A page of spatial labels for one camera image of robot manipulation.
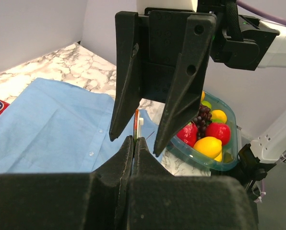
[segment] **teal plastic bowl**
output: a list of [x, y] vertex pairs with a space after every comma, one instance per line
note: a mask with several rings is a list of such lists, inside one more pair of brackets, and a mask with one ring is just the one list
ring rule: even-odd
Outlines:
[[209, 171], [210, 169], [218, 171], [227, 171], [236, 166], [238, 162], [238, 138], [236, 117], [232, 109], [220, 99], [205, 92], [205, 101], [210, 102], [212, 110], [220, 109], [227, 115], [226, 124], [231, 131], [231, 138], [227, 145], [223, 146], [222, 162], [215, 161], [200, 152], [194, 150], [189, 145], [185, 144], [177, 136], [174, 136], [167, 146], [169, 150], [176, 157], [184, 160], [186, 163], [199, 168], [201, 170]]

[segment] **marble table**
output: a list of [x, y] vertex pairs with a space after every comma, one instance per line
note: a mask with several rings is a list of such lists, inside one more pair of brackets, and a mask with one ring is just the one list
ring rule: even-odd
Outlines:
[[[36, 78], [64, 81], [91, 92], [107, 93], [115, 98], [116, 66], [79, 44], [0, 73], [0, 99], [12, 103]], [[146, 109], [150, 118], [156, 122], [160, 118], [159, 111], [163, 110], [163, 104], [143, 99], [139, 108]], [[161, 163], [173, 175], [209, 175], [191, 167], [167, 150]]]

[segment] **blue shirt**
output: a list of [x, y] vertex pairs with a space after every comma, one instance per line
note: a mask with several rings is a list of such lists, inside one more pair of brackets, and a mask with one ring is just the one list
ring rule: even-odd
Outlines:
[[[110, 159], [128, 135], [108, 136], [114, 100], [107, 94], [38, 78], [0, 115], [0, 173], [91, 172]], [[158, 126], [147, 112], [142, 136], [153, 152]]]

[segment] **black strap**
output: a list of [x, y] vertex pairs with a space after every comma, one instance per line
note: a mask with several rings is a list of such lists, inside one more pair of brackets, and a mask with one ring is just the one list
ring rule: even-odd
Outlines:
[[226, 21], [229, 34], [232, 39], [243, 42], [243, 37], [239, 26], [236, 0], [226, 0]]

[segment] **screw hole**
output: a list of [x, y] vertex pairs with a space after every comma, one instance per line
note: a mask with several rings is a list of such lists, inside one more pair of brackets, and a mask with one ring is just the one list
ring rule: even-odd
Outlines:
[[196, 72], [195, 66], [194, 65], [189, 65], [188, 68], [187, 68], [187, 74], [189, 76], [192, 76], [192, 75], [195, 74], [195, 72]]
[[194, 32], [196, 35], [201, 35], [204, 32], [204, 27], [202, 25], [197, 25], [194, 28]]

